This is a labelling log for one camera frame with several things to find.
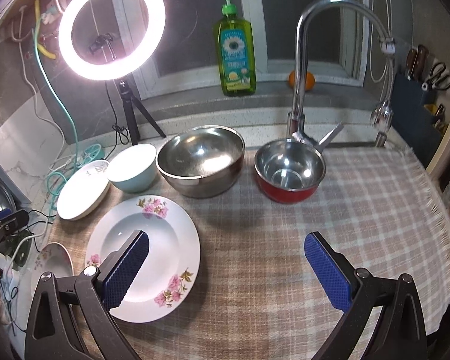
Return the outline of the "black handled scissors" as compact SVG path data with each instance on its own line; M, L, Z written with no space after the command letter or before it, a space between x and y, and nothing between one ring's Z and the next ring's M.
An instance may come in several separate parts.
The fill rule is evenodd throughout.
M421 88L423 91L447 91L450 88L450 73L446 64L443 62L435 63Z

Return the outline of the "dark blue knife holder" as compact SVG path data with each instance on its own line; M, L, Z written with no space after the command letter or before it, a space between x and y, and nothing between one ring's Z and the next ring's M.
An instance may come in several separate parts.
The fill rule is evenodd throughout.
M430 164L447 130L446 108L437 104L438 91L423 90L422 84L397 73L391 108L392 126L425 167Z

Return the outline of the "floral white deep plate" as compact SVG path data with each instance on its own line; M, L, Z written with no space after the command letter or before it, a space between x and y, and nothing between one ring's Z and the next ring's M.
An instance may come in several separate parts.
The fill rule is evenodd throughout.
M148 256L120 306L110 313L129 323L150 323L170 314L190 293L201 245L195 224L181 206L166 197L145 195L119 203L98 222L85 264L102 263L135 230L148 235Z

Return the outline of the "black tripod stand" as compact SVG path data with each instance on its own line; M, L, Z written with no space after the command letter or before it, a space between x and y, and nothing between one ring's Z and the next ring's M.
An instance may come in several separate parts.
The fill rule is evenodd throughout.
M139 100L135 96L135 94L133 94L128 80L126 78L121 78L115 80L114 83L116 84L119 96L122 99L122 107L127 122L127 129L130 134L131 144L135 146L141 140L139 127L136 121L135 110L138 110L142 114L142 116L145 117L148 123L153 127L153 129L159 134L161 138L166 138L167 135L165 134L165 132L159 127L158 123L147 111L141 100Z

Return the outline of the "plaid beige table cloth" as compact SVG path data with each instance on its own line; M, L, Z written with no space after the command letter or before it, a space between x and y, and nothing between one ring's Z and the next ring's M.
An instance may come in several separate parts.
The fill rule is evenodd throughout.
M192 291L156 322L122 322L142 359L310 359L335 327L334 309L305 259L307 233L373 275L412 275L427 332L450 304L450 217L411 153L325 151L328 170L313 196L282 205L264 196L247 154L235 185L217 197L152 193L190 215L201 242Z

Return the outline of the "red steel-lined saucepan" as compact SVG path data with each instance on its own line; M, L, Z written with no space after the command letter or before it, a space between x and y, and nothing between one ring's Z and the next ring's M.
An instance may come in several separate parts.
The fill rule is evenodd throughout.
M343 128L339 123L319 141L297 131L289 138L261 146L253 161L261 191L283 204L299 203L311 197L327 172L323 151Z

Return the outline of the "orange fruit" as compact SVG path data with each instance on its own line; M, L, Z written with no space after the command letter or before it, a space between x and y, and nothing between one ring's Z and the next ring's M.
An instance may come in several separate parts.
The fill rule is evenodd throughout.
M305 75L305 90L306 91L310 91L312 88L314 88L315 86L315 77L311 72L307 72ZM296 84L296 74L295 71L291 71L289 73L288 79L287 79L287 83L289 85L289 87L291 89L295 89L295 84Z

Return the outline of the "light blue ceramic bowl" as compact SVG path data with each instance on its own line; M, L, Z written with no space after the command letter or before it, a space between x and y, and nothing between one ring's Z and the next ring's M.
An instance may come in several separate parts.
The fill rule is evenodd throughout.
M144 192L157 175L157 149L151 144L133 145L117 154L107 166L109 181L125 193Z

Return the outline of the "green dish soap bottle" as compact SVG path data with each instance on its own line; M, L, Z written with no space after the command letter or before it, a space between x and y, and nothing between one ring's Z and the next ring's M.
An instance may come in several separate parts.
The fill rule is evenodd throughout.
M220 86L226 96L246 96L256 91L252 25L237 15L232 0L224 0L222 17L214 24Z

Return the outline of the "large stainless steel bowl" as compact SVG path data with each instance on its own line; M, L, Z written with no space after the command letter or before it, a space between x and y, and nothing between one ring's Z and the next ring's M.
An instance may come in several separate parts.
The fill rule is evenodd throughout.
M229 190L244 164L245 140L235 129L204 125L167 141L157 153L156 166L178 193L208 198Z

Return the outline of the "brown handled knife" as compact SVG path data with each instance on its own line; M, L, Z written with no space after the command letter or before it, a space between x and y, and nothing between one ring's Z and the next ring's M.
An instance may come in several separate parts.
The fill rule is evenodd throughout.
M410 48L406 57L405 76L408 80L421 81L422 74L427 62L429 50L424 45Z

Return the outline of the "black GenRobot device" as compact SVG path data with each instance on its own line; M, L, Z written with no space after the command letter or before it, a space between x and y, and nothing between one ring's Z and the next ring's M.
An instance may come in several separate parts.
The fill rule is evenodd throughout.
M25 210L12 212L10 209L0 211L0 244L9 236L28 225L29 213Z

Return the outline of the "teal round power strip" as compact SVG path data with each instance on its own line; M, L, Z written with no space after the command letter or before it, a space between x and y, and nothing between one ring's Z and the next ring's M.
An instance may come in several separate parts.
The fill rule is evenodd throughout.
M105 149L101 144L93 144L84 149L78 156L78 167L105 158Z

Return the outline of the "plain white plate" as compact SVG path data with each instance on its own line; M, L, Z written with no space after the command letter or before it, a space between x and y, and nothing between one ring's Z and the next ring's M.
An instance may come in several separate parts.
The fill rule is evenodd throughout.
M109 164L103 159L95 160L71 176L57 199L57 213L61 219L82 219L98 207L110 188L105 174Z

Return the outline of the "chrome kitchen faucet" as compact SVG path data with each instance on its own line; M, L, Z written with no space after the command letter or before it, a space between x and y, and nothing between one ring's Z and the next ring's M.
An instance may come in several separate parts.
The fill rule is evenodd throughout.
M376 147L383 147L388 138L388 132L392 125L393 110L391 107L391 96L393 92L394 80L394 60L396 54L395 41L379 17L370 8L355 0L316 0L312 2L300 16L297 23L295 41L295 81L293 86L292 109L288 116L287 133L288 137L295 141L309 145L319 146L320 144L304 131L305 115L303 113L305 103L306 73L308 72L308 28L315 16L331 8L350 9L363 16L375 27L379 35L379 45L382 54L386 57L385 92L381 96L376 109L371 113L370 123L376 128Z

